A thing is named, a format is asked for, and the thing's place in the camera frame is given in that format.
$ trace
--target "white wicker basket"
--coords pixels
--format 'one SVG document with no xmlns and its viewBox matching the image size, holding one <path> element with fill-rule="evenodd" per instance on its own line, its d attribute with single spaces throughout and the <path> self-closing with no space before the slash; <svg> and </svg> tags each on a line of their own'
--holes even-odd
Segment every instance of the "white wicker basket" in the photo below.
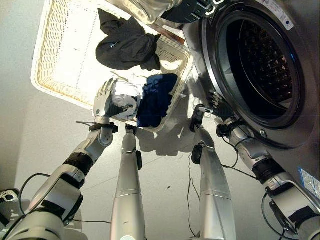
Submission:
<svg viewBox="0 0 320 240">
<path fill-rule="evenodd" d="M 156 50 L 161 70 L 147 71 L 136 66 L 121 71 L 100 64 L 96 59 L 96 47 L 106 35 L 100 30 L 98 8 L 117 17 L 130 18 L 129 14 L 105 0 L 45 1 L 34 50 L 31 82 L 44 93 L 92 110 L 97 90 L 114 75 L 137 84 L 141 76 L 177 74 L 178 81 L 171 93 L 173 98 L 167 117 L 162 119 L 158 127 L 145 128 L 150 132 L 158 132 L 179 100 L 193 66 L 192 56 L 186 47 L 161 36 Z M 147 33 L 158 34 L 140 24 Z M 135 119 L 126 123 L 137 125 Z"/>
</svg>

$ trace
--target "label sticker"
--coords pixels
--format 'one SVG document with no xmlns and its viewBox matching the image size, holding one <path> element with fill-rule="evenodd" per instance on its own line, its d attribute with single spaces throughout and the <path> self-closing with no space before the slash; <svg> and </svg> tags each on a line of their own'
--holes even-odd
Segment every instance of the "label sticker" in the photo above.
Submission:
<svg viewBox="0 0 320 240">
<path fill-rule="evenodd" d="M 291 30 L 295 25 L 292 23 L 288 15 L 282 10 L 282 8 L 274 0 L 255 0 L 269 9 L 283 24 L 285 29 Z"/>
<path fill-rule="evenodd" d="M 301 176 L 302 185 L 318 199 L 320 199 L 320 181 L 318 181 L 315 177 L 307 173 L 302 168 L 299 168 L 298 171 Z"/>
</svg>

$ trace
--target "gray floor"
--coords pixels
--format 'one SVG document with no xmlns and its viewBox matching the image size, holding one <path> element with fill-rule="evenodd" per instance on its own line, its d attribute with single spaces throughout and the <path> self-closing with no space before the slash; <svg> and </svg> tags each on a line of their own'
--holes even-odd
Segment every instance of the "gray floor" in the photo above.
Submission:
<svg viewBox="0 0 320 240">
<path fill-rule="evenodd" d="M 30 83 L 33 50 L 43 0 L 2 0 L 0 8 L 0 189 L 20 188 L 34 173 L 50 174 L 82 141 L 88 129 L 75 121 L 91 121 L 91 113 L 71 103 L 36 90 Z M 189 155 L 193 134 L 188 130 L 188 117 L 193 106 L 203 98 L 196 82 L 189 82 L 169 124 L 158 134 L 139 131 L 138 148 L 142 151 L 140 181 L 143 193 L 146 234 L 150 240 L 185 240 L 191 236 L 188 227 Z M 119 132 L 89 173 L 82 188 L 84 201 L 76 219 L 87 221 L 111 218 L 114 192 L 120 163 L 124 124 L 116 122 Z M 212 117 L 204 119 L 212 133 L 216 150 L 225 164 L 236 157 L 232 148 L 215 135 Z M 248 171 L 240 162 L 238 168 Z M 199 166 L 191 165 L 196 186 L 200 183 Z M 268 229 L 261 214 L 261 185 L 251 178 L 227 169 L 225 171 L 234 204 L 237 239 L 270 240 L 278 237 Z M 32 180 L 23 196 L 28 205 L 37 188 L 44 182 Z M 199 229 L 199 201 L 191 191 L 191 226 Z M 0 211 L 17 218 L 15 205 L 0 206 Z M 271 211 L 266 210 L 271 223 Z M 66 239 L 109 239 L 110 226 L 104 223 L 76 223 L 67 227 Z"/>
</svg>

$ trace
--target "blue clothing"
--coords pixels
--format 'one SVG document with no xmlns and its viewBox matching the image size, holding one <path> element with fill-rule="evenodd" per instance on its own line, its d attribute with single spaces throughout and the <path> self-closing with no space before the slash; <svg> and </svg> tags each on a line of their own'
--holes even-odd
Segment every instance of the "blue clothing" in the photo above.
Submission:
<svg viewBox="0 0 320 240">
<path fill-rule="evenodd" d="M 143 97 L 137 113 L 138 128 L 158 127 L 162 117 L 167 116 L 178 76 L 175 74 L 159 74 L 147 78 L 143 87 Z"/>
</svg>

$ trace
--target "silver robot leg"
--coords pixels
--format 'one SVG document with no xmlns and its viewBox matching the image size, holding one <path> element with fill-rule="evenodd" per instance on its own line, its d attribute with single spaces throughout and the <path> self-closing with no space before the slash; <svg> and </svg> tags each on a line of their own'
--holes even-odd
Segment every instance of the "silver robot leg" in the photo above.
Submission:
<svg viewBox="0 0 320 240">
<path fill-rule="evenodd" d="M 235 240 L 236 225 L 229 185 L 209 133 L 195 128 L 192 161 L 200 164 L 200 239 Z"/>
<path fill-rule="evenodd" d="M 138 173 L 136 136 L 122 142 L 121 165 L 113 203 L 111 240 L 145 240 L 145 216 Z"/>
</svg>

